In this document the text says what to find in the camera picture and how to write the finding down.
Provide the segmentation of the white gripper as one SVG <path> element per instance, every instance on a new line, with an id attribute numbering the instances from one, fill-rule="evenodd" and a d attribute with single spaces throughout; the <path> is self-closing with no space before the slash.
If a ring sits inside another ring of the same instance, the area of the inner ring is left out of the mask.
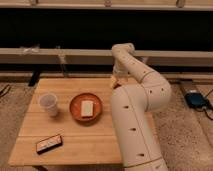
<path id="1" fill-rule="evenodd" d="M 117 78 L 127 78 L 128 77 L 128 70 L 123 65 L 121 65 L 120 63 L 116 63 L 113 66 L 113 75 L 110 78 L 110 87 L 116 88 L 116 87 L 119 86 Z"/>

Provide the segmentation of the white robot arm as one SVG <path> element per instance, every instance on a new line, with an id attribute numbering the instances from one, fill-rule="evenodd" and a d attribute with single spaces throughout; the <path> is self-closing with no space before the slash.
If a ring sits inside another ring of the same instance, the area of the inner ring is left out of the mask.
<path id="1" fill-rule="evenodd" d="M 125 171 L 168 171 L 145 113 L 170 101 L 171 86 L 164 76 L 137 60 L 134 50 L 132 43 L 116 44 L 111 50 L 113 75 L 128 72 L 137 81 L 115 88 L 110 99 L 123 166 Z"/>

